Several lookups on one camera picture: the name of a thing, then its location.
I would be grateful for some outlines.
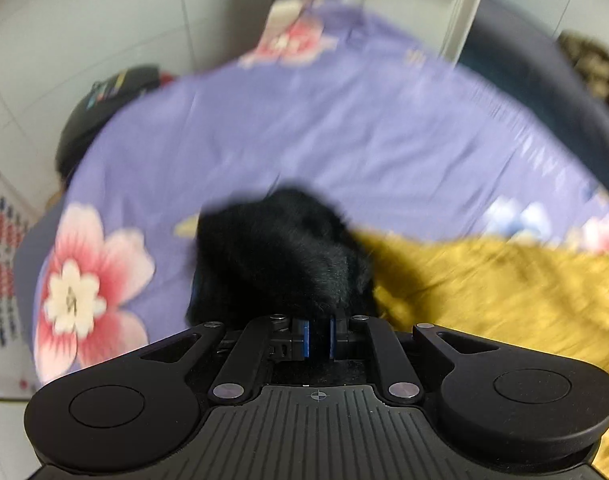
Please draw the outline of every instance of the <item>silver screw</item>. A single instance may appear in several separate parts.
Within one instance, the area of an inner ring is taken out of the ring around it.
[[[244,393],[244,388],[236,383],[218,384],[214,388],[214,396],[220,399],[237,399]]]
[[[400,399],[411,399],[420,393],[420,388],[413,383],[395,383],[389,386],[389,393]]]

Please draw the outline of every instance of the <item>pink flower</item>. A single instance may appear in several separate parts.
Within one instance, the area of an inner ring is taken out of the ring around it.
[[[245,66],[278,60],[285,64],[312,63],[322,52],[337,45],[337,40],[324,36],[322,30],[318,20],[299,18],[279,34],[265,33],[256,49],[242,56],[240,62]]]
[[[582,227],[583,245],[585,250],[594,254],[609,254],[609,215],[591,218]]]
[[[151,281],[155,266],[136,229],[104,239],[92,206],[70,205],[42,285],[35,358],[43,383],[73,362],[88,367],[148,343],[139,317],[119,307]]]

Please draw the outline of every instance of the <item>black furry object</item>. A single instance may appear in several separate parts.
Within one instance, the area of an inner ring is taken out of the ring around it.
[[[300,189],[202,211],[191,324],[232,330],[258,316],[316,321],[376,315],[373,274],[363,248],[335,212]]]

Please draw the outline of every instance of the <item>ribbed gray panel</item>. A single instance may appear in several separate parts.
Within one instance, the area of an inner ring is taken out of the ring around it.
[[[266,386],[243,406],[214,409],[165,460],[115,480],[508,480],[458,456],[415,408],[390,408],[370,386]],[[36,480],[95,479],[46,466]],[[547,476],[599,480],[588,466]]]

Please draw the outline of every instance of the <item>yellow blanket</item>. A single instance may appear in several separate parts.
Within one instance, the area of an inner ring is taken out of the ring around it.
[[[609,256],[492,238],[357,237],[373,258],[383,317],[396,329],[431,322],[609,372]],[[609,478],[609,431],[594,465]]]

